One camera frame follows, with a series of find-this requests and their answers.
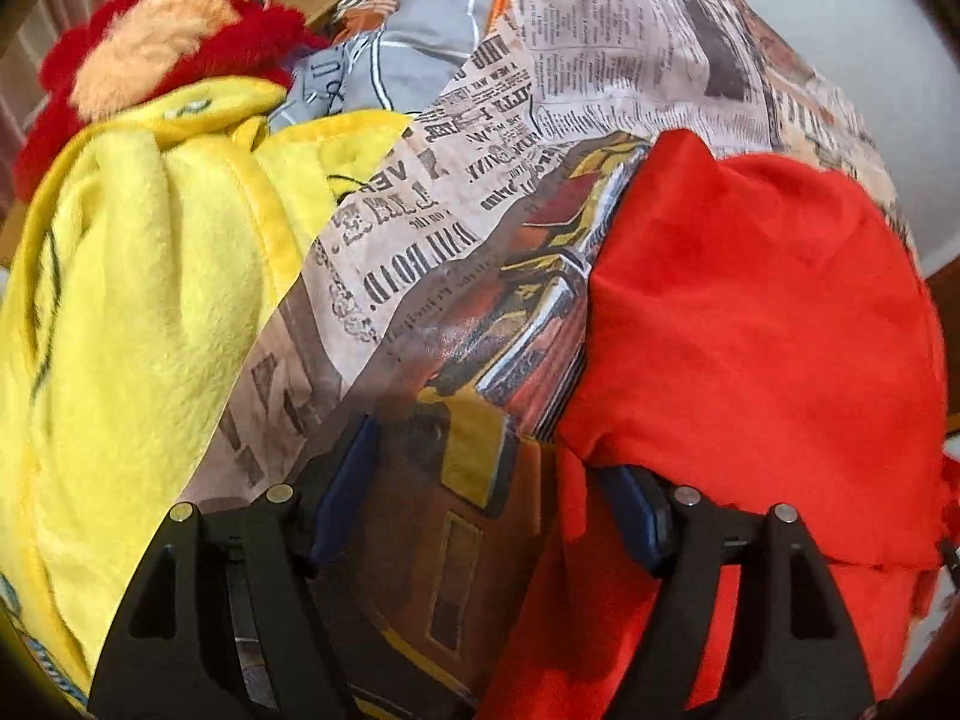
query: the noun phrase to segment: stuffed animal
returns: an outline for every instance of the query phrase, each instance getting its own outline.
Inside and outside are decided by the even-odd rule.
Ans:
[[[326,45],[301,12],[272,0],[109,0],[64,33],[40,67],[49,101],[13,166],[16,196],[29,201],[88,124],[213,76],[257,76],[289,89],[281,60]]]

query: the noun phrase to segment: pile of clothes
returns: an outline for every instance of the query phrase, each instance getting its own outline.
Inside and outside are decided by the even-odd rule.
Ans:
[[[40,82],[0,598],[76,703],[171,504],[294,481],[357,410],[382,456],[314,592],[368,715],[599,720],[656,597],[610,464],[792,496],[892,688],[949,504],[942,340],[856,110],[744,1],[342,0],[320,36],[111,0]]]

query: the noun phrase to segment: red fur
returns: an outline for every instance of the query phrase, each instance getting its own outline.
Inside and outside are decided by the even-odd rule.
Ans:
[[[89,23],[61,35],[43,60],[37,77],[50,101],[37,117],[13,166],[13,186],[20,199],[29,201],[61,148],[85,126],[69,101],[77,71],[90,50],[104,39],[114,19],[139,1],[105,2]],[[229,1],[240,14],[240,22],[203,41],[193,55],[181,57],[141,103],[215,76],[256,76],[289,88],[290,74],[278,62],[296,46],[320,49],[329,45],[306,30],[299,11],[276,4],[264,9],[249,0]]]

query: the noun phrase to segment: gray background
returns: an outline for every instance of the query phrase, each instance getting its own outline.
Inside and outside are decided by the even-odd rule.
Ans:
[[[960,254],[960,73],[915,0],[747,0],[857,104],[930,274]]]

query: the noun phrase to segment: red garment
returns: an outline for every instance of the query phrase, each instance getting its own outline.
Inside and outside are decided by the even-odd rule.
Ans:
[[[61,35],[43,60],[37,79],[50,100],[37,117],[13,165],[13,189],[18,199],[30,201],[61,149],[90,124],[70,100],[78,70],[94,47],[109,35],[115,20],[139,1],[105,2],[88,23]],[[329,45],[328,40],[306,29],[304,14],[298,10],[271,0],[229,2],[240,20],[200,42],[195,52],[183,55],[140,103],[216,76],[256,76],[289,89],[292,79],[280,66],[281,60],[302,45],[314,49]]]
[[[785,157],[659,139],[589,282],[587,370],[558,427],[560,514],[479,720],[599,720],[658,583],[584,464],[636,464],[722,505],[793,504],[872,682],[896,680],[937,567],[943,339],[923,281],[856,182]],[[693,704],[717,695],[736,607],[724,569]]]

